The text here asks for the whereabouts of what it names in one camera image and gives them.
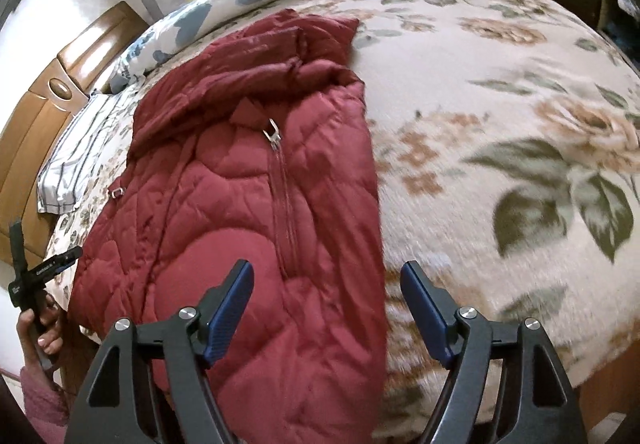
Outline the pink sleeve forearm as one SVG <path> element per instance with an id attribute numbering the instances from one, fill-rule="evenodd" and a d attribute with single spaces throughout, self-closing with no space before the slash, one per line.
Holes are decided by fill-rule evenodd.
<path id="1" fill-rule="evenodd" d="M 70 411 L 63 390 L 48 379 L 40 381 L 27 367 L 20 375 L 25 415 L 40 438 L 49 444 L 63 444 Z"/>

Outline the person's left hand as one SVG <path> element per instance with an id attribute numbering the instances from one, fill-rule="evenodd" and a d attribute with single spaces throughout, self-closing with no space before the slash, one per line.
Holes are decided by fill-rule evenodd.
<path id="1" fill-rule="evenodd" d="M 37 312 L 32 308 L 18 316 L 16 330 L 25 366 L 44 371 L 43 362 L 57 357 L 63 346 L 63 312 L 47 291 L 36 294 Z"/>

